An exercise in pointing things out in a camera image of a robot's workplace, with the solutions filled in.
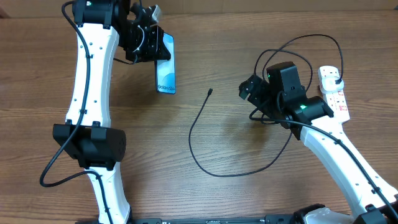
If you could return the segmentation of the blue Galaxy smartphone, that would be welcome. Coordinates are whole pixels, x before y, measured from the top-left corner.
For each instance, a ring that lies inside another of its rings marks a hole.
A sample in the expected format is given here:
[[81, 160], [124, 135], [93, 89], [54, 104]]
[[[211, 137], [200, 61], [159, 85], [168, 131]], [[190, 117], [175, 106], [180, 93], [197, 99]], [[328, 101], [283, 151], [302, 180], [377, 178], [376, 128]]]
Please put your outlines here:
[[169, 60], [157, 60], [155, 62], [155, 80], [156, 90], [159, 93], [174, 95], [176, 93], [175, 86], [175, 57], [174, 57], [174, 38], [172, 35], [165, 33], [163, 43], [170, 53]]

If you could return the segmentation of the white power strip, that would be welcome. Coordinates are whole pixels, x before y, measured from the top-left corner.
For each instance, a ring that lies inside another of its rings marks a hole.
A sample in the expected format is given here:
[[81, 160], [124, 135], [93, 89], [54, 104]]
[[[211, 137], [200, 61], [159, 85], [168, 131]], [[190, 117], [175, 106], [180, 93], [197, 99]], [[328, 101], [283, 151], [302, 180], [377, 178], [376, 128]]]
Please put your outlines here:
[[[336, 80], [340, 78], [339, 71], [336, 67], [325, 65], [318, 69], [318, 79], [334, 77]], [[331, 94], [323, 94], [323, 99], [327, 105], [333, 110], [334, 117], [339, 123], [345, 123], [350, 120], [348, 105], [343, 89]]]

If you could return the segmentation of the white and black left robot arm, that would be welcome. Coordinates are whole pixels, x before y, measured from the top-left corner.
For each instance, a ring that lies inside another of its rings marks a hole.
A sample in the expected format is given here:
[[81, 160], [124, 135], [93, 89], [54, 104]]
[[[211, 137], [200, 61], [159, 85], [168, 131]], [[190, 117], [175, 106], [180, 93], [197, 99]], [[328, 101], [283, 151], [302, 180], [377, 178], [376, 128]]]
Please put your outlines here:
[[78, 162], [93, 186], [98, 223], [132, 223], [132, 208], [124, 194], [121, 161], [126, 134], [111, 125], [111, 72], [118, 48], [125, 63], [153, 62], [155, 89], [175, 94], [174, 38], [159, 26], [158, 5], [130, 1], [70, 1], [67, 21], [78, 42], [75, 85], [65, 121], [55, 124], [53, 138]]

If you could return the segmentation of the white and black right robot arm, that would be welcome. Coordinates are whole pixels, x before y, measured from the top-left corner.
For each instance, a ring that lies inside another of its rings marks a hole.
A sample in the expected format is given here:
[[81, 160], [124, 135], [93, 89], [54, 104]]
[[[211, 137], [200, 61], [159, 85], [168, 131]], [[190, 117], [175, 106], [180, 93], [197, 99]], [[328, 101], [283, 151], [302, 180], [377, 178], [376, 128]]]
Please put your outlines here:
[[318, 69], [321, 96], [307, 97], [293, 62], [266, 70], [268, 79], [250, 76], [239, 96], [264, 113], [263, 121], [279, 123], [308, 147], [339, 186], [350, 215], [323, 204], [297, 210], [291, 223], [397, 223], [397, 189], [367, 163], [343, 130], [349, 120], [344, 82], [336, 67]]

